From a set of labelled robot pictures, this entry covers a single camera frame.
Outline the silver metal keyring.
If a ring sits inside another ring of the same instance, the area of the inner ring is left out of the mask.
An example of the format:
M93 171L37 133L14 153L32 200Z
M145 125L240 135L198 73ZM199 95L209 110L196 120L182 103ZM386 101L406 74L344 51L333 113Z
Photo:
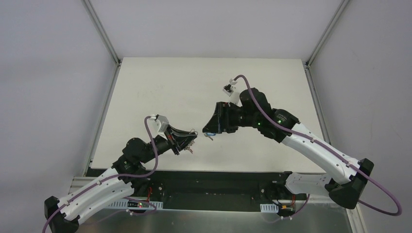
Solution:
M188 144L185 146L185 148L183 150L190 152L191 154L193 154L193 149L191 148L194 144L195 144L195 139L197 138L198 132L195 129L191 129L190 130L191 134L195 135L195 138L190 140L190 142L188 142Z

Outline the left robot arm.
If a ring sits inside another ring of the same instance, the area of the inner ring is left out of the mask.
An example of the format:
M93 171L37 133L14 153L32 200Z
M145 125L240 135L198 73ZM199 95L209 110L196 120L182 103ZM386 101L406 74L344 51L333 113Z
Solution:
M94 180L68 194L44 201L46 223L42 231L74 233L90 217L111 203L135 194L143 196L148 190L148 177L156 168L147 171L144 163L151 160L158 164L159 156L169 150L178 155L189 150L197 138L195 130L183 131L168 126L164 136L150 137L149 142L132 138L113 165Z

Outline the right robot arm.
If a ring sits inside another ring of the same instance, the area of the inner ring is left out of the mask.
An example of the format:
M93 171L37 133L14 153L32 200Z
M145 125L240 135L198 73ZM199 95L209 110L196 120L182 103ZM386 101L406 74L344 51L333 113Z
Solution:
M357 160L331 145L323 148L323 140L309 131L297 117L284 109L272 108L264 93L252 88L257 103L274 122L293 130L286 132L275 127L260 112L253 102L248 90L240 93L241 106L231 102L217 102L209 122L203 127L206 135L235 133L239 127L257 129L264 137L273 139L288 146L316 165L321 167L326 176L304 175L293 172L286 181L276 185L276 194L282 199L288 199L293 194L316 194L329 196L336 204L346 209L354 209L368 182L362 175L370 175L374 163L367 158Z

